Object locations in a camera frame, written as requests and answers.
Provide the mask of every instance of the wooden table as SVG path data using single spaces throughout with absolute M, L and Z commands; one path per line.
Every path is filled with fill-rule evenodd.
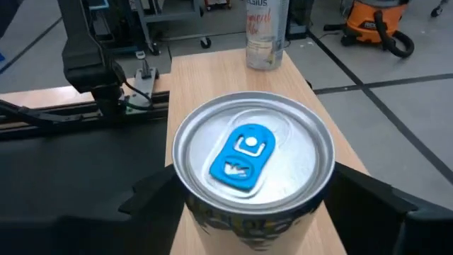
M 155 86 L 155 91 L 170 91 L 166 165 L 172 163 L 173 137 L 187 114 L 214 97 L 233 91 L 253 90 L 271 91 L 287 96 L 312 109 L 331 131 L 336 147 L 336 160 L 367 174 L 367 170 L 348 141 L 286 53 L 282 66 L 270 72 L 247 68 L 245 56 L 244 50 L 230 50 L 173 58 L 171 74 L 161 75 Z M 78 95 L 70 86 L 4 94 L 0 95 L 0 98 L 27 107 L 45 107 L 92 100 L 89 94 Z M 180 219 L 171 254 L 205 254 L 187 208 L 184 208 Z M 324 204 L 317 210 L 298 254 L 345 254 Z

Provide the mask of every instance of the black cable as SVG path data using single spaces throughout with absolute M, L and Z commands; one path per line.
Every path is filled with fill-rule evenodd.
M 374 23 L 376 24 L 376 30 L 379 34 L 379 37 L 381 38 L 382 46 L 384 46 L 385 49 L 388 49 L 393 55 L 397 57 L 404 58 L 411 56 L 414 50 L 413 41 L 402 32 L 395 31 L 393 36 L 404 44 L 406 50 L 400 50 L 399 48 L 397 48 L 397 46 L 395 45 L 395 40 L 387 35 L 387 28 L 382 17 L 383 13 L 381 10 L 374 12 Z
M 5 101 L 3 99 L 0 99 L 0 106 L 2 108 L 7 108 L 8 110 L 16 111 L 19 110 L 20 106 L 17 106 L 13 103 L 9 103 L 8 101 Z
M 321 38 L 323 38 L 323 37 L 326 36 L 326 35 L 340 35 L 340 32 L 325 33 L 325 34 L 321 35 L 320 37 L 318 37 L 318 39 L 321 39 Z
M 284 49 L 288 48 L 291 45 L 291 41 L 290 40 L 288 40 L 287 42 L 288 42 L 288 44 L 283 47 Z
M 129 82 L 127 82 L 126 80 L 123 81 L 124 84 L 126 85 L 126 87 L 128 87 L 129 89 L 131 89 L 132 91 L 134 91 L 135 93 L 143 96 L 146 100 L 148 100 L 149 102 L 149 106 L 138 106 L 138 105 L 135 105 L 133 103 L 129 103 L 127 101 L 120 101 L 120 103 L 124 104 L 125 106 L 129 107 L 129 108 L 132 108 L 132 109 L 135 109 L 135 110 L 141 110 L 141 111 L 149 111 L 153 108 L 153 105 L 152 105 L 152 100 L 151 100 L 151 97 L 146 95 L 145 93 L 143 93 L 142 91 L 140 91 L 139 89 L 133 87 L 131 84 L 129 84 Z

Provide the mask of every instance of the gray floor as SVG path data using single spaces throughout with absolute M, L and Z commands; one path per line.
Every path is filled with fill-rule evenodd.
M 7 60 L 14 58 L 26 45 L 59 18 L 55 0 L 46 0 L 40 17 L 32 11 L 36 1 L 25 0 L 8 31 L 0 39 L 0 52 Z M 161 73 L 171 71 L 171 58 L 245 46 L 245 9 L 243 1 L 233 0 L 232 10 L 206 13 L 200 28 L 196 21 L 165 24 L 164 37 L 181 37 L 192 34 L 218 34 L 212 36 L 212 47 L 203 50 L 197 38 L 160 42 L 162 54 L 148 56 L 151 65 Z M 317 0 L 311 19 L 315 36 L 324 35 L 326 23 L 341 23 L 339 0 Z M 400 23 L 400 30 L 415 43 L 415 52 L 408 59 L 399 59 L 389 52 L 372 47 L 343 47 L 340 35 L 321 38 L 364 84 L 414 77 L 453 73 L 453 4 L 447 6 L 438 18 L 430 18 L 437 1 L 413 0 Z M 19 35 L 16 30 L 24 31 Z M 42 40 L 27 51 L 17 62 L 0 74 L 0 93 L 24 91 L 67 85 L 62 73 L 61 50 L 66 35 L 63 25 L 56 25 Z M 354 85 L 354 82 L 312 39 L 293 40 L 286 51 L 300 72 L 314 89 L 335 89 Z M 131 77 L 139 62 L 134 57 L 119 57 L 118 61 Z M 371 92 L 401 120 L 445 166 L 453 169 L 452 143 L 453 108 L 452 79 L 397 84 L 372 88 Z M 432 164 L 408 139 L 407 132 L 400 132 L 395 124 L 361 90 L 325 93 L 319 96 L 327 111 L 345 134 L 371 175 L 415 196 L 453 209 L 453 185 L 446 174 Z

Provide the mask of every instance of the vacuum hose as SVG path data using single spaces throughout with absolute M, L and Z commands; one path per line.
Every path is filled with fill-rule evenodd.
M 382 45 L 388 49 L 393 55 L 397 57 L 409 57 L 412 55 L 414 50 L 413 41 L 405 34 L 400 31 L 395 31 L 393 36 L 400 40 L 406 47 L 406 51 L 400 50 L 396 47 L 394 40 L 387 35 L 384 21 L 382 20 L 382 11 L 374 12 L 374 22 L 376 23 L 376 29 L 381 38 Z

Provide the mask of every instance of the pull tab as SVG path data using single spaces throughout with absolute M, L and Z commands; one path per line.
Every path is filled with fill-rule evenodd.
M 210 174 L 233 188 L 249 191 L 256 185 L 274 148 L 274 134 L 266 127 L 258 124 L 239 126 L 212 162 Z

